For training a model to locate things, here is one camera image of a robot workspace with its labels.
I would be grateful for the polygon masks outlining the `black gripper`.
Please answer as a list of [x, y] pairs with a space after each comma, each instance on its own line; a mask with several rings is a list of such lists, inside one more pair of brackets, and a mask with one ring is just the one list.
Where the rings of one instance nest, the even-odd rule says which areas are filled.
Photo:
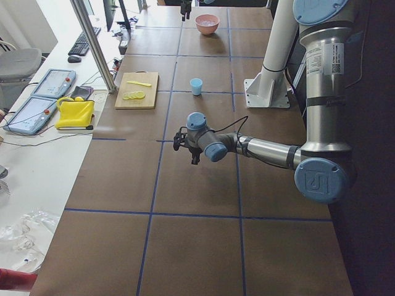
[[192, 161], [191, 164], [192, 165], [197, 165], [200, 162], [200, 155], [202, 153], [202, 149], [199, 147], [188, 147], [188, 150], [191, 152], [192, 154]]
[[180, 14], [182, 21], [185, 21], [186, 18], [189, 18], [191, 13], [191, 3], [191, 0], [181, 0]]

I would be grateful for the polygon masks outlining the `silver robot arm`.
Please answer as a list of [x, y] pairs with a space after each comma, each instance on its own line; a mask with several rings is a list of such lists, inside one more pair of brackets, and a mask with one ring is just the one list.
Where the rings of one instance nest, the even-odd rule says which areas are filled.
[[283, 78], [295, 41], [306, 50], [307, 135], [303, 146], [264, 141], [240, 133], [222, 134], [206, 116], [191, 113], [174, 137], [197, 164], [201, 155], [213, 162], [234, 152], [294, 171], [294, 182], [306, 198], [331, 204], [342, 198], [355, 178], [351, 147], [341, 136], [346, 103], [344, 47], [351, 35], [359, 1], [280, 1], [260, 73], [244, 81], [249, 108], [288, 106]]

